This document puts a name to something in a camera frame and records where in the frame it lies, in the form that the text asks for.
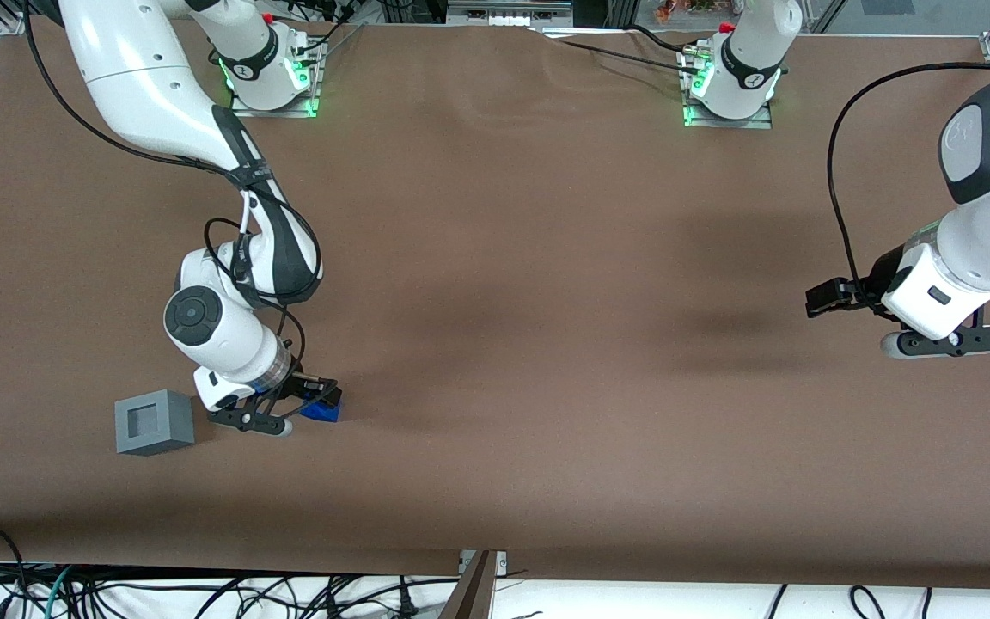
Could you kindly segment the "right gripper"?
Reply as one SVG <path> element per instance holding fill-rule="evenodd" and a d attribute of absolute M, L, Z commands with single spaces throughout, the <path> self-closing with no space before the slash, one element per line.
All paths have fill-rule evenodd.
<path fill-rule="evenodd" d="M 294 400 L 295 410 L 303 410 L 317 400 L 317 381 L 308 379 L 305 373 L 294 371 L 280 385 L 272 388 L 252 387 L 242 383 L 232 383 L 207 368 L 195 370 L 195 387 L 201 401 L 209 411 L 230 408 L 248 397 L 259 400 Z M 338 385 L 323 388 L 320 393 L 320 408 L 340 407 L 342 390 Z"/>

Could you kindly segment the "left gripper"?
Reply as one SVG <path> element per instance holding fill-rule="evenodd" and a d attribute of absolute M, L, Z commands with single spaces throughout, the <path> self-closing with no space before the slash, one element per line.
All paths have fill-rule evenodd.
<path fill-rule="evenodd" d="M 990 301 L 990 257 L 952 244 L 901 244 L 873 263 L 870 289 L 896 320 L 942 340 Z M 868 310 L 862 279 L 832 278 L 806 291 L 808 318 Z"/>

